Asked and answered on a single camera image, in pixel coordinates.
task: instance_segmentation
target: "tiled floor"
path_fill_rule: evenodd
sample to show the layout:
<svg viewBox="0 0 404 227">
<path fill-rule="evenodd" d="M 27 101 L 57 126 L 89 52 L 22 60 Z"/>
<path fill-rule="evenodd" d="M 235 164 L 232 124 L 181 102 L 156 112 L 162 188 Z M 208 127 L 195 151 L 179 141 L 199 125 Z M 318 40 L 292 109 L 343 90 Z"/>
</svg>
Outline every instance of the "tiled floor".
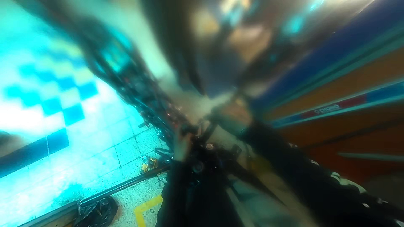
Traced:
<svg viewBox="0 0 404 227">
<path fill-rule="evenodd" d="M 20 149 L 0 146 L 0 226 L 135 177 L 140 156 L 162 147 L 155 129 L 138 128 L 137 111 L 91 74 L 76 46 L 42 40 L 34 49 L 1 50 L 0 130 Z M 160 190 L 157 181 L 145 187 Z"/>
</svg>

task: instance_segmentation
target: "yellow line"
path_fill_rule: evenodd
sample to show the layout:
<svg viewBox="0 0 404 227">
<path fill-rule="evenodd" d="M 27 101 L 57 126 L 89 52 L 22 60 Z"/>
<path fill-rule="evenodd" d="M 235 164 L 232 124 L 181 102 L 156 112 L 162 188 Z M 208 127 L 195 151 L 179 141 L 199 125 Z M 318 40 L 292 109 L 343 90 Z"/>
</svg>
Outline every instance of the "yellow line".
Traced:
<svg viewBox="0 0 404 227">
<path fill-rule="evenodd" d="M 148 209 L 152 208 L 153 206 L 163 202 L 163 198 L 161 195 L 158 195 L 152 198 L 149 201 L 144 202 L 143 204 L 137 206 L 133 212 L 135 213 L 135 218 L 137 221 L 137 225 L 139 227 L 146 227 L 145 219 L 143 218 L 143 212 L 147 211 Z"/>
</svg>

